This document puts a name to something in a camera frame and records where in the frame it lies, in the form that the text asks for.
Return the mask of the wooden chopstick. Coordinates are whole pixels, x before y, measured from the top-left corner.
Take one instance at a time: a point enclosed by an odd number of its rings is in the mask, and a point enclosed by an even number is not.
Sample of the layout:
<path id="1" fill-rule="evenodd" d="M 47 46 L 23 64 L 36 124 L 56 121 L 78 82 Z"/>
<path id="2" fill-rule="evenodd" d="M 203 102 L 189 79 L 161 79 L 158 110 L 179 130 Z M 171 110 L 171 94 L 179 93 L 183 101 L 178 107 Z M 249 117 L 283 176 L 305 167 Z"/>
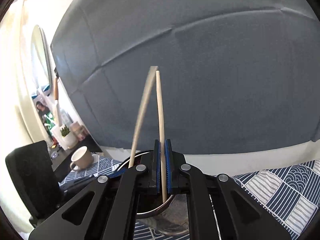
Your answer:
<path id="1" fill-rule="evenodd" d="M 165 162 L 165 129 L 164 129 L 164 112 L 163 99 L 161 88 L 160 71 L 156 71 L 156 94 L 157 94 L 157 109 L 159 123 L 159 143 L 160 143 L 160 161 L 161 161 L 161 183 L 162 183 L 162 199 L 167 201 L 167 179 L 166 179 L 166 162 Z"/>
<path id="2" fill-rule="evenodd" d="M 132 146 L 131 146 L 131 155 L 130 155 L 130 161 L 129 161 L 129 168 L 131 168 L 134 165 L 134 159 L 135 159 L 135 154 L 136 154 L 136 148 L 139 140 L 139 135 L 141 131 L 141 127 L 143 125 L 144 121 L 144 116 L 149 104 L 150 100 L 150 95 L 151 91 L 153 88 L 153 84 L 156 78 L 156 71 L 158 70 L 157 66 L 151 66 L 146 78 L 144 90 L 143 90 L 143 95 L 141 98 L 139 110 L 138 110 L 138 115 L 137 115 L 137 121 L 135 125 L 135 131 L 133 135 L 133 141 L 132 141 Z"/>

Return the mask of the dark metal utensil cup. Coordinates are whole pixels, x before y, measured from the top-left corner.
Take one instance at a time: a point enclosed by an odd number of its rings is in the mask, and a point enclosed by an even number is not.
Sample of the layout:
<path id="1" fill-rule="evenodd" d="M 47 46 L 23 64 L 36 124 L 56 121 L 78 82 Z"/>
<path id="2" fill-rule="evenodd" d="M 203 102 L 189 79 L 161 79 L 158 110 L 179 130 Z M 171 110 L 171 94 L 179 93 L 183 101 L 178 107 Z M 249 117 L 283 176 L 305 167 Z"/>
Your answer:
<path id="1" fill-rule="evenodd" d="M 137 213 L 139 222 L 167 236 L 182 236 L 189 233 L 187 196 L 169 194 L 167 199 L 160 198 L 160 203 L 153 203 L 144 212 Z"/>

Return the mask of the beige ceramic mug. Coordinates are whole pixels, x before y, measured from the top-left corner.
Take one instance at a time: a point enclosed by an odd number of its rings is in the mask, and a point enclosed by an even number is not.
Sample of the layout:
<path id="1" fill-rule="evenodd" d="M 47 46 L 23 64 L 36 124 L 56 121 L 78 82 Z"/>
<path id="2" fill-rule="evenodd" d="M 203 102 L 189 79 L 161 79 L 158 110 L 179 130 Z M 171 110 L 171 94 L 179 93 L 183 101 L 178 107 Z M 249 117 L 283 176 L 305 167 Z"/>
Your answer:
<path id="1" fill-rule="evenodd" d="M 86 169 L 94 161 L 94 157 L 87 146 L 78 148 L 71 156 L 70 168 L 72 171 Z"/>

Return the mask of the white pot green plant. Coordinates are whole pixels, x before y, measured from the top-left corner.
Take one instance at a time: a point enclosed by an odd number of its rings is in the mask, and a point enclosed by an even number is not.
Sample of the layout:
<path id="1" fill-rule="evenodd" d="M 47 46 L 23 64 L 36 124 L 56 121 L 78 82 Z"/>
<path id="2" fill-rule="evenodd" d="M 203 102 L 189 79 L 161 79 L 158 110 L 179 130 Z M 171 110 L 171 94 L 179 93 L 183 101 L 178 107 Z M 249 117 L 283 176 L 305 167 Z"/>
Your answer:
<path id="1" fill-rule="evenodd" d="M 67 145 L 68 149 L 74 148 L 78 143 L 78 139 L 74 135 L 74 133 L 69 129 L 69 127 L 66 125 L 61 126 L 60 132 L 61 132 L 63 141 Z"/>

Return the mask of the grey fabric backdrop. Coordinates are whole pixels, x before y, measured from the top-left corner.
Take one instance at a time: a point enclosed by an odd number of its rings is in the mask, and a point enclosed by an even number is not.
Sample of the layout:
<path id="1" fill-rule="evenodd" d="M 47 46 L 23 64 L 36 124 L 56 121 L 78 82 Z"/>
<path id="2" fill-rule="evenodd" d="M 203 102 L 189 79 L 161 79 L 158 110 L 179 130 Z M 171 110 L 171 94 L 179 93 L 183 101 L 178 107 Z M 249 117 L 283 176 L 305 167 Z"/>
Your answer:
<path id="1" fill-rule="evenodd" d="M 151 66 L 161 73 L 165 136 L 178 152 L 319 139 L 315 0 L 73 0 L 51 48 L 99 145 L 131 147 Z"/>

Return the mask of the black chair back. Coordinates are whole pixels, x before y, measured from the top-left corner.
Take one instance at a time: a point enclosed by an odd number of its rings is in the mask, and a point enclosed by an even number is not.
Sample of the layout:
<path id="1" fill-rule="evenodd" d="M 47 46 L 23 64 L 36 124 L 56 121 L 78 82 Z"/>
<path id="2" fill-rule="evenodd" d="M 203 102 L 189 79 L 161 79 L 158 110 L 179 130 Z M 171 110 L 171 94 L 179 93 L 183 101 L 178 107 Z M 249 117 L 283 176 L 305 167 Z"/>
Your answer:
<path id="1" fill-rule="evenodd" d="M 47 143 L 39 141 L 14 149 L 5 158 L 12 182 L 37 227 L 61 205 L 63 193 L 52 169 Z"/>

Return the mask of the blue white patterned tablecloth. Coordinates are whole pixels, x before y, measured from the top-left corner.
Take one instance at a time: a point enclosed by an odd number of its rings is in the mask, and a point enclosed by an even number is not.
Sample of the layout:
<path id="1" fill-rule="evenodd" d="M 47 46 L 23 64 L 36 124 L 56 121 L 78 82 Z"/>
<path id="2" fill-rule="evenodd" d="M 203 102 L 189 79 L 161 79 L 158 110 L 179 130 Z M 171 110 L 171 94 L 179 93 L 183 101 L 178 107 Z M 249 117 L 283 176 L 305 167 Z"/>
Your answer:
<path id="1" fill-rule="evenodd" d="M 69 172 L 59 182 L 60 188 L 90 175 L 110 176 L 121 165 L 120 161 L 94 152 L 92 155 L 93 164 L 85 170 Z M 298 239 L 319 211 L 319 159 L 240 174 L 233 179 L 289 232 L 291 239 Z M 189 239 L 189 234 L 169 237 L 136 222 L 134 239 Z"/>

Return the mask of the oval wall mirror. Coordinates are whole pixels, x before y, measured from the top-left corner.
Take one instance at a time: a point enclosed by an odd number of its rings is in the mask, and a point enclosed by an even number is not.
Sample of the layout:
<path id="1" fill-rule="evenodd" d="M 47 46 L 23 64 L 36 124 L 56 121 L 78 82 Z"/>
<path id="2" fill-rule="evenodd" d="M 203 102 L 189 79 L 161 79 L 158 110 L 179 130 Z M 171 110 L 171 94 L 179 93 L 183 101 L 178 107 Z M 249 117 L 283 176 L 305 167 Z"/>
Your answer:
<path id="1" fill-rule="evenodd" d="M 53 87 L 49 47 L 43 29 L 35 25 L 31 35 L 31 60 L 36 88 L 51 92 Z"/>

